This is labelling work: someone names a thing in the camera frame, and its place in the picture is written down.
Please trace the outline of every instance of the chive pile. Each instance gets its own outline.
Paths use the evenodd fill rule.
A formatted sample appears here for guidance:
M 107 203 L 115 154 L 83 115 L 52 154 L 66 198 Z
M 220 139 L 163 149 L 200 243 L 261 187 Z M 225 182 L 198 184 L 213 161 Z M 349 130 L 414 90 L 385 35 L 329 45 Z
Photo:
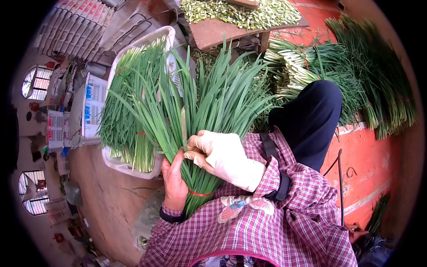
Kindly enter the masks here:
M 236 133 L 243 139 L 254 119 L 266 109 L 265 104 L 273 98 L 267 94 L 262 86 L 263 82 L 255 82 L 258 72 L 266 68 L 262 59 L 258 57 L 252 64 L 244 63 L 244 58 L 248 55 L 245 53 L 229 65 L 231 49 L 226 49 L 225 39 L 209 72 L 205 72 L 203 63 L 199 62 L 197 81 L 190 77 L 190 49 L 187 63 L 175 51 L 171 52 L 177 61 L 175 73 L 164 72 L 168 53 L 160 56 L 152 54 L 152 58 L 145 62 L 139 61 L 139 65 L 127 68 L 135 76 L 133 83 L 126 84 L 133 91 L 130 94 L 132 103 L 128 102 L 127 97 L 114 91 L 109 91 L 109 94 L 115 96 L 137 118 L 147 138 L 161 150 L 169 162 L 173 162 L 180 147 L 186 147 L 187 140 L 184 136 L 196 135 L 202 129 Z M 144 68 L 147 62 L 153 64 L 154 61 L 159 61 L 159 66 L 163 65 L 163 71 Z M 179 75 L 182 98 L 171 80 L 171 74 Z M 139 93 L 141 88 L 144 97 Z M 182 117 L 186 125 L 185 135 L 182 134 Z M 189 160 L 183 162 L 181 175 L 193 192 L 188 194 L 185 204 L 186 215 L 190 217 L 198 207 L 213 199 L 213 193 L 221 179 Z
M 395 51 L 374 25 L 368 20 L 359 23 L 345 14 L 325 22 L 349 50 L 348 59 L 366 97 L 362 111 L 377 140 L 412 126 L 416 111 L 409 80 Z
M 120 95 L 132 105 L 131 94 L 142 96 L 141 85 L 130 88 L 136 79 L 134 66 L 140 68 L 140 75 L 147 77 L 151 71 L 164 71 L 164 64 L 160 58 L 163 55 L 166 39 L 158 39 L 148 46 L 128 50 L 117 63 L 116 73 L 111 82 L 109 92 Z M 121 161 L 129 163 L 132 170 L 148 173 L 153 170 L 154 155 L 153 143 L 144 131 L 142 124 L 114 95 L 107 94 L 102 112 L 102 120 L 98 135 L 101 137 L 101 146 L 110 147 L 110 157 L 121 157 Z
M 270 63 L 275 92 L 285 102 L 296 98 L 304 87 L 317 80 L 335 82 L 342 92 L 342 125 L 357 122 L 363 92 L 353 66 L 347 60 L 347 49 L 330 41 L 304 47 L 289 41 L 270 38 L 264 62 Z
M 179 8 L 189 24 L 207 18 L 220 19 L 245 29 L 268 29 L 273 26 L 297 24 L 301 14 L 286 0 L 257 0 L 260 7 L 250 9 L 225 1 L 182 0 Z

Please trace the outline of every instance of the blade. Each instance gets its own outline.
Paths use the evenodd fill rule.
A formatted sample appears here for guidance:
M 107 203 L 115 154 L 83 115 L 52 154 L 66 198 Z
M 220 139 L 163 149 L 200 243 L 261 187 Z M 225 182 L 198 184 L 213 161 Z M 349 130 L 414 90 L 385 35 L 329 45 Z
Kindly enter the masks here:
M 187 152 L 187 127 L 185 126 L 185 106 L 181 109 L 181 132 L 182 132 L 182 146 L 184 151 Z

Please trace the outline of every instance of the black pants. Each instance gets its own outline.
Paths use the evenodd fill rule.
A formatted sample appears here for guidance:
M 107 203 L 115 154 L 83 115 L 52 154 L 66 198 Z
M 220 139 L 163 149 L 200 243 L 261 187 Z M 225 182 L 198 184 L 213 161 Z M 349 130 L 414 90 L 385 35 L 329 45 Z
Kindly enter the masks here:
M 269 127 L 276 125 L 280 129 L 298 163 L 320 171 L 341 108 L 338 86 L 330 81 L 315 81 L 297 98 L 270 111 Z

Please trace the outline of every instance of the black strap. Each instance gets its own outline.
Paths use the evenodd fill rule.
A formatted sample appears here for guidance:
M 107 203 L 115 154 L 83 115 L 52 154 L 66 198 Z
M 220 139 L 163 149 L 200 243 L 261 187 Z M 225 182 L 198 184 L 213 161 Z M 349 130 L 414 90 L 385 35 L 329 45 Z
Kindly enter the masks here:
M 268 134 L 260 133 L 261 141 L 264 145 L 264 150 L 266 152 L 267 158 L 273 156 L 275 159 L 279 160 L 279 155 L 276 151 L 276 144 L 271 140 Z M 286 199 L 289 191 L 290 179 L 286 172 L 280 170 L 279 165 L 279 173 L 280 173 L 280 184 L 279 189 L 277 191 L 273 191 L 268 195 L 265 195 L 266 198 L 273 201 L 283 201 Z
M 167 215 L 163 211 L 163 207 L 160 208 L 160 218 L 167 221 L 168 223 L 182 223 L 185 219 L 185 212 L 182 212 L 179 216 Z

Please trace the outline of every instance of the knee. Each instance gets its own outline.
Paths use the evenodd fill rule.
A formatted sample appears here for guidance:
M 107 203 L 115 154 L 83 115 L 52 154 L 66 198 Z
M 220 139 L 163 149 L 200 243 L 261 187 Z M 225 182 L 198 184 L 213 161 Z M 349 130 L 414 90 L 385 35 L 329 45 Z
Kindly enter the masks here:
M 320 80 L 312 83 L 312 93 L 322 101 L 342 105 L 342 93 L 338 86 L 331 81 Z

